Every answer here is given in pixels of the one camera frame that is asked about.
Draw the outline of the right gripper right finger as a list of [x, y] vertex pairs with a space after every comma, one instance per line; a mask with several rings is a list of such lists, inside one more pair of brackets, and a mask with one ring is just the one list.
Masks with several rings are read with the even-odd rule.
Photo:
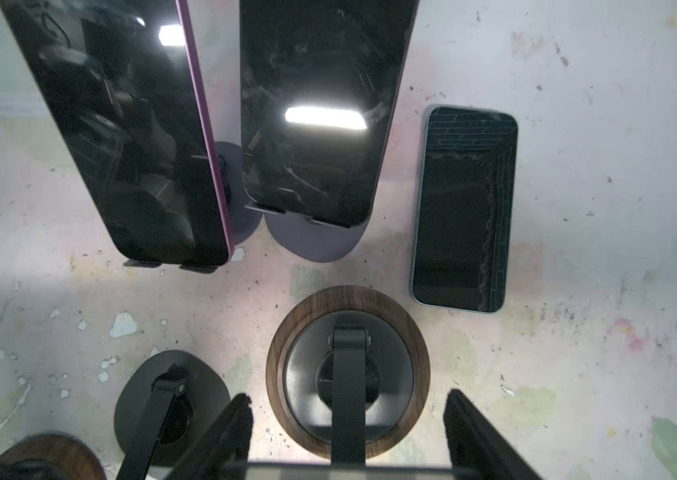
[[460, 390], [448, 393], [443, 424], [455, 479], [541, 479]]

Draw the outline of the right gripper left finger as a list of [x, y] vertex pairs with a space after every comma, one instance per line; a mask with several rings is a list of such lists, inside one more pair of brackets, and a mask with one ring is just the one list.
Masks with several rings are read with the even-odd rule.
[[250, 396], [232, 398], [212, 426], [178, 461], [168, 479], [244, 479], [254, 414]]

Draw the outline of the wood-base grey phone stand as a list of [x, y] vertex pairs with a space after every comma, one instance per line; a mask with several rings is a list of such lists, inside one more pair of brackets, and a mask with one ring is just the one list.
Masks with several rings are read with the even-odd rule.
[[391, 297], [357, 285], [322, 289], [292, 308], [266, 359], [282, 429], [308, 452], [362, 465], [396, 446], [430, 384], [423, 336]]

